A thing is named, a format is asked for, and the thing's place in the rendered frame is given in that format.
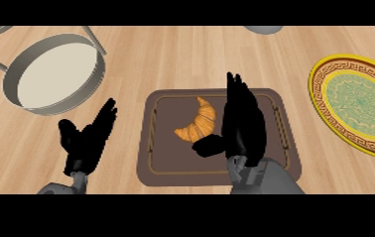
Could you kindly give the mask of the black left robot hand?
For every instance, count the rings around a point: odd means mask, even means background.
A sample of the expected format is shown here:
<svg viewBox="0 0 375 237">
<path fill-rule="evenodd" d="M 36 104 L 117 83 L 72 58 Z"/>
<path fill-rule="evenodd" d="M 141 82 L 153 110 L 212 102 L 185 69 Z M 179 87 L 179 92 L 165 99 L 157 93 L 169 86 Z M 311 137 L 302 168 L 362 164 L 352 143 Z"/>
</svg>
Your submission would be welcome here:
<svg viewBox="0 0 375 237">
<path fill-rule="evenodd" d="M 95 171 L 117 118 L 114 105 L 116 100 L 111 98 L 83 130 L 79 130 L 72 120 L 60 121 L 61 144 L 69 152 L 67 176 L 77 172 L 89 175 Z"/>
</svg>

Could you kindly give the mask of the yellow green patterned plate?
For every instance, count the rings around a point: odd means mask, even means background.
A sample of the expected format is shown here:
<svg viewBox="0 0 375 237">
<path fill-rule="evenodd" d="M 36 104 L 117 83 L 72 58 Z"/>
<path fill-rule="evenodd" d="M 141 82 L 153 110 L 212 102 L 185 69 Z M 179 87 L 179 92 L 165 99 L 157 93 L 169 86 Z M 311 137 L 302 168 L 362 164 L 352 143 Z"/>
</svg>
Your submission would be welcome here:
<svg viewBox="0 0 375 237">
<path fill-rule="evenodd" d="M 326 57 L 311 70 L 308 88 L 336 135 L 375 156 L 375 60 L 358 55 Z"/>
</svg>

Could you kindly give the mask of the grey round pan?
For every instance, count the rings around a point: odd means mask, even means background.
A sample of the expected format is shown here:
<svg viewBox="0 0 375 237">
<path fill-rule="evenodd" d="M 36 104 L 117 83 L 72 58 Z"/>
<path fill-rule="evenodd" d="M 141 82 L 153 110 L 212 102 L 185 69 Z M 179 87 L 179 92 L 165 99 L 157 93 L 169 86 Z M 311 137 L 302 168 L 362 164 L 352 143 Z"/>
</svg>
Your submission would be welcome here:
<svg viewBox="0 0 375 237">
<path fill-rule="evenodd" d="M 38 115 L 69 112 L 100 88 L 107 52 L 89 26 L 85 31 L 86 37 L 54 35 L 35 43 L 10 65 L 0 62 L 5 97 Z"/>
</svg>

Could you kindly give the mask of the grey rounded object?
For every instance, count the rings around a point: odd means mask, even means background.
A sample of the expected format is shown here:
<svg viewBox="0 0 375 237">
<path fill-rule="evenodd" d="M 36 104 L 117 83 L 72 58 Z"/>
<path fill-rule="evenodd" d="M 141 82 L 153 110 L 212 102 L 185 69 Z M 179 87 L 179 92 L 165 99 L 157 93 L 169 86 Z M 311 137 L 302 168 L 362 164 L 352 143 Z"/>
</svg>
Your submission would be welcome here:
<svg viewBox="0 0 375 237">
<path fill-rule="evenodd" d="M 272 35 L 283 30 L 283 26 L 247 26 L 247 29 L 261 35 Z"/>
</svg>

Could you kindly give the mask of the brown rectangular tray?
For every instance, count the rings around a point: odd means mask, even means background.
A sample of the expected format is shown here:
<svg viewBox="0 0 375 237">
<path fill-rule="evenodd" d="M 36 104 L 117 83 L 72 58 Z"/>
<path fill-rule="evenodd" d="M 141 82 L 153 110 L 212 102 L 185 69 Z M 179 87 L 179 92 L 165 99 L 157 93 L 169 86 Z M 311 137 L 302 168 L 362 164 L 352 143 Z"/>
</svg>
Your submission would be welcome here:
<svg viewBox="0 0 375 237">
<path fill-rule="evenodd" d="M 289 124 L 283 97 L 269 88 L 253 93 L 265 113 L 268 124 L 266 157 L 280 162 L 294 178 L 302 175 L 302 164 Z M 206 99 L 218 112 L 225 110 L 227 90 L 166 89 L 154 91 L 145 103 L 139 142 L 138 177 L 148 186 L 230 185 L 227 156 L 204 158 L 193 150 L 193 144 L 175 134 L 194 122 L 199 100 Z"/>
</svg>

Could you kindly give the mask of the golden croissant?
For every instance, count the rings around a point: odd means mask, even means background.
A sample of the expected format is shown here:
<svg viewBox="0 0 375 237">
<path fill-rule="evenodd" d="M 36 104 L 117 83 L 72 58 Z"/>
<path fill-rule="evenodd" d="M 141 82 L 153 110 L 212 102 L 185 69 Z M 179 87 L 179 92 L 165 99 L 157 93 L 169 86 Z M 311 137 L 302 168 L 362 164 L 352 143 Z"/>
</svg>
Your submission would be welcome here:
<svg viewBox="0 0 375 237">
<path fill-rule="evenodd" d="M 185 128 L 178 128 L 175 130 L 176 136 L 190 143 L 196 143 L 212 135 L 216 128 L 218 111 L 212 103 L 203 97 L 197 97 L 197 100 L 200 108 L 194 121 Z"/>
</svg>

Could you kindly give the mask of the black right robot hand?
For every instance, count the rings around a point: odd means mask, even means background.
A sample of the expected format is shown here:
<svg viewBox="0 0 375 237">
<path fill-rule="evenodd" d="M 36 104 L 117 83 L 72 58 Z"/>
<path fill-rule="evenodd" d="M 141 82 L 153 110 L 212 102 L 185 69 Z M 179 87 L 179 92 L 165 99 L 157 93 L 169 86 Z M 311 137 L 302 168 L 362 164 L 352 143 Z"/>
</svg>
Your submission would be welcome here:
<svg viewBox="0 0 375 237">
<path fill-rule="evenodd" d="M 238 74 L 228 73 L 228 102 L 222 135 L 209 135 L 194 143 L 197 154 L 207 158 L 227 153 L 227 158 L 246 156 L 247 167 L 256 167 L 268 146 L 266 118 L 259 101 Z"/>
</svg>

